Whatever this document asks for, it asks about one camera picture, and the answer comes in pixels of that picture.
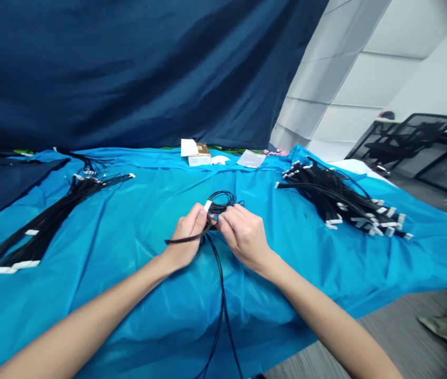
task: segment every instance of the cable bundle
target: cable bundle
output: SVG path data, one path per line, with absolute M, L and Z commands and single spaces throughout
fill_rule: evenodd
M 83 163 L 85 164 L 83 173 L 85 175 L 95 175 L 96 173 L 107 171 L 106 164 L 108 164 L 112 160 L 112 159 L 103 159 L 94 156 L 73 153 L 63 148 L 53 147 L 53 150 L 59 152 L 60 154 L 68 155 L 71 156 L 72 158 L 76 158 L 79 159 L 80 161 L 83 161 Z
M 384 206 L 353 179 L 334 168 L 328 168 L 311 158 L 310 165 L 296 161 L 283 173 L 288 184 L 276 183 L 276 188 L 295 188 L 306 200 L 313 203 L 325 226 L 337 229 L 344 221 L 369 235 L 391 237 L 397 235 L 410 240 L 413 235 L 402 231 L 406 215 L 396 213 L 397 208 Z M 348 185 L 351 182 L 362 194 Z
M 223 197 L 223 196 L 226 197 L 226 203 L 223 203 L 223 204 L 214 203 L 215 199 L 217 199 L 218 197 Z M 243 201 L 240 201 L 237 203 L 244 206 Z M 180 238 L 179 240 L 165 240 L 165 243 L 169 244 L 169 243 L 188 242 L 188 241 L 196 240 L 198 238 L 202 238 L 201 245 L 200 245 L 200 247 L 202 247 L 202 246 L 204 246 L 205 239 L 207 238 L 207 240 L 209 241 L 209 244 L 211 245 L 211 248 L 213 249 L 214 257 L 216 259 L 216 264 L 218 265 L 218 271 L 220 273 L 220 284 L 221 284 L 221 288 L 222 288 L 222 302 L 221 302 L 221 307 L 220 307 L 220 316 L 218 317 L 218 323 L 216 324 L 216 332 L 214 335 L 213 346 L 211 348 L 211 353 L 209 355 L 206 365 L 202 368 L 201 372 L 195 377 L 195 379 L 198 379 L 200 377 L 206 378 L 207 369 L 209 368 L 211 359 L 213 358 L 213 355 L 216 351 L 216 346 L 218 345 L 218 339 L 220 338 L 220 331 L 222 328 L 223 316 L 225 316 L 225 324 L 227 325 L 227 330 L 229 331 L 230 344 L 232 346 L 232 351 L 234 353 L 235 364 L 237 366 L 237 370 L 239 371 L 240 378 L 243 379 L 243 373 L 241 371 L 239 359 L 237 358 L 237 352 L 235 350 L 235 345 L 234 345 L 234 338 L 232 337 L 232 330 L 230 328 L 229 313 L 227 311 L 227 300 L 225 297 L 225 287 L 223 285 L 222 263 L 220 261 L 220 256 L 218 255 L 218 251 L 216 250 L 216 246 L 214 245 L 213 240 L 211 239 L 210 235 L 207 234 L 210 230 L 216 230 L 216 227 L 213 225 L 215 220 L 210 217 L 210 214 L 212 213 L 215 215 L 219 215 L 219 214 L 225 212 L 227 207 L 232 206 L 234 204 L 236 204 L 236 198 L 229 191 L 215 192 L 214 194 L 212 194 L 209 197 L 209 199 L 207 200 L 207 202 L 204 206 L 204 209 L 206 209 L 208 211 L 208 213 L 207 213 L 206 227 L 204 228 L 202 233 L 200 233 L 199 235 L 196 235 L 196 236 L 192 236 L 192 237 Z
M 56 232 L 78 204 L 105 188 L 135 177 L 134 174 L 126 174 L 104 179 L 105 176 L 104 174 L 100 180 L 94 176 L 82 177 L 74 174 L 71 187 L 64 197 L 18 229 L 0 245 L 0 274 L 13 274 L 20 268 L 37 266 Z M 24 236 L 32 238 L 2 259 Z

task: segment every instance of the pink object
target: pink object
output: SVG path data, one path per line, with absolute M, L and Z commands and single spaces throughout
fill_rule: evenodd
M 271 152 L 271 151 L 269 151 L 267 149 L 264 150 L 264 154 L 265 155 L 283 155 L 284 156 L 284 155 L 288 155 L 289 153 L 290 152 L 279 150 L 279 149 L 276 149 L 275 152 Z

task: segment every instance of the forearm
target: forearm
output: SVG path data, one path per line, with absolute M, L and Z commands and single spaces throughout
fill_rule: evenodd
M 259 274 L 274 283 L 352 378 L 401 378 L 374 338 L 279 256 Z
M 95 354 L 123 318 L 175 269 L 159 255 L 32 341 L 3 366 L 0 379 L 66 379 Z

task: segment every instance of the hand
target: hand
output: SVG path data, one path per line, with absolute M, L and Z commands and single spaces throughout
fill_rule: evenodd
M 207 221 L 207 211 L 202 204 L 196 203 L 186 217 L 181 217 L 176 225 L 176 229 L 171 237 L 172 240 L 179 240 L 200 234 Z M 197 254 L 200 238 L 189 242 L 171 243 L 163 252 L 162 256 L 173 265 L 174 270 L 179 270 L 190 264 Z
M 235 204 L 218 217 L 217 228 L 234 255 L 246 267 L 261 274 L 267 266 L 273 264 L 277 254 L 267 243 L 261 217 Z

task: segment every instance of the left hand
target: left hand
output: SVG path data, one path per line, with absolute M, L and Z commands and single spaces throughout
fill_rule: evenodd
M 202 204 L 196 203 L 188 215 L 179 219 L 171 239 L 178 240 L 200 234 L 206 226 L 206 220 L 207 211 Z M 191 263 L 197 254 L 200 241 L 201 239 L 197 238 L 189 242 L 169 244 L 162 255 L 175 270 L 179 270 Z

